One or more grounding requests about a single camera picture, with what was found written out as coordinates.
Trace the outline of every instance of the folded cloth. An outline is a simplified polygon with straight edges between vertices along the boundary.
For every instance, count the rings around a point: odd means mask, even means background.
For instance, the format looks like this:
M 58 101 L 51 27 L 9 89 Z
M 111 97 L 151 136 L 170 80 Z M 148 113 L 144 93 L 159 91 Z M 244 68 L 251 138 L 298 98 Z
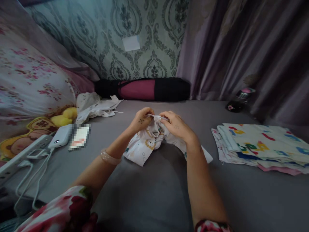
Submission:
M 222 142 L 226 145 L 229 151 L 240 151 L 239 146 L 233 139 L 232 135 L 229 133 L 229 130 L 225 126 L 217 126 L 217 129 L 222 136 Z
M 279 172 L 287 173 L 290 175 L 297 175 L 299 173 L 308 174 L 309 168 L 304 168 L 296 163 L 280 163 L 273 160 L 262 160 L 258 157 L 244 155 L 241 152 L 228 151 L 223 143 L 221 134 L 216 129 L 211 129 L 213 137 L 215 139 L 219 160 L 224 163 L 232 164 L 246 164 L 250 166 L 259 167 L 263 171 L 276 170 Z
M 89 118 L 94 118 L 97 116 L 114 116 L 115 112 L 112 110 L 115 109 L 122 102 L 122 100 L 119 100 L 116 95 L 110 97 L 111 100 L 101 100 L 100 96 L 95 92 L 79 94 L 76 99 L 76 124 L 83 124 L 84 122 L 87 122 Z
M 138 132 L 129 142 L 124 157 L 132 162 L 143 166 L 153 150 L 158 149 L 162 141 L 173 144 L 178 147 L 187 159 L 187 148 L 185 142 L 175 137 L 169 130 L 160 122 L 163 118 L 161 116 L 149 115 L 154 120 L 145 130 Z M 207 163 L 210 163 L 212 156 L 202 147 Z
M 290 174 L 292 176 L 296 176 L 298 174 L 301 174 L 302 172 L 296 169 L 290 169 L 290 168 L 286 168 L 286 167 L 270 167 L 270 168 L 265 168 L 262 165 L 258 165 L 257 166 L 259 169 L 263 170 L 263 171 L 279 171 L 279 172 L 283 172 L 283 173 L 287 173 Z
M 309 144 L 278 126 L 224 123 L 243 154 L 279 162 L 309 163 Z

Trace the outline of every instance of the hand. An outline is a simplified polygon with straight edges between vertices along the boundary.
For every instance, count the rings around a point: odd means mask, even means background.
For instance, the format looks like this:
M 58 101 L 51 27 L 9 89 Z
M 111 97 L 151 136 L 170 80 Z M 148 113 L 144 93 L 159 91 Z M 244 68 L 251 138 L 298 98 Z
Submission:
M 135 118 L 131 122 L 131 125 L 129 126 L 129 129 L 136 134 L 137 132 L 146 129 L 149 124 L 151 123 L 153 117 L 147 117 L 147 114 L 152 114 L 154 115 L 153 109 L 150 107 L 145 107 L 138 111 L 135 115 Z
M 198 140 L 193 130 L 182 120 L 179 115 L 172 111 L 165 111 L 160 113 L 160 116 L 169 119 L 169 121 L 161 120 L 161 123 L 163 123 L 169 132 L 171 132 L 174 136 L 183 139 L 186 143 L 192 140 Z

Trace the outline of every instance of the gray bed sheet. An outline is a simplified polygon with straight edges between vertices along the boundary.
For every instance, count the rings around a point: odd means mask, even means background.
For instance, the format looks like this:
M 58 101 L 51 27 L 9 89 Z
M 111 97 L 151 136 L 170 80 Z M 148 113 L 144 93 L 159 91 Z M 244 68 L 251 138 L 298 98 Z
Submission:
M 224 122 L 257 123 L 246 113 L 228 112 L 225 104 L 123 101 L 117 107 L 123 113 L 90 120 L 86 147 L 71 152 L 63 147 L 56 151 L 42 179 L 39 199 L 49 202 L 65 191 L 101 149 L 131 123 L 135 113 L 150 106 L 156 114 L 172 110 L 181 115 L 199 136 L 202 146 L 214 158 L 210 174 L 236 231 L 308 231 L 308 175 L 293 177 L 218 160 L 211 128 Z M 14 189 L 21 178 L 22 172 L 9 180 L 6 187 Z M 34 192 L 32 186 L 27 195 L 33 196 Z M 193 231 L 183 154 L 171 144 L 162 144 L 143 167 L 123 157 L 92 210 L 98 213 L 106 231 Z

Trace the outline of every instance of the cartoon pillow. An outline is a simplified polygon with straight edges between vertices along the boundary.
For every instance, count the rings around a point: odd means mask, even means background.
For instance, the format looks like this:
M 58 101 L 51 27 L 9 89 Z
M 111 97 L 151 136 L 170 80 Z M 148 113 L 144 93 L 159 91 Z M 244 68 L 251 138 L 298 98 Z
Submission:
M 27 148 L 31 143 L 44 134 L 50 134 L 58 128 L 46 117 L 35 118 L 27 125 L 29 132 L 0 143 L 0 161 L 9 161 Z

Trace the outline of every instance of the wall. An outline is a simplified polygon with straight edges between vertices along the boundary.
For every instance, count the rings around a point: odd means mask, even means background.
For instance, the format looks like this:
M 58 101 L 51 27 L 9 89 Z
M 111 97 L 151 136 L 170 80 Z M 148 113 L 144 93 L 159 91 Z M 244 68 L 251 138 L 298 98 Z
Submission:
M 101 78 L 174 77 L 189 0 L 55 0 L 26 8 L 33 19 Z M 140 50 L 121 38 L 139 35 Z

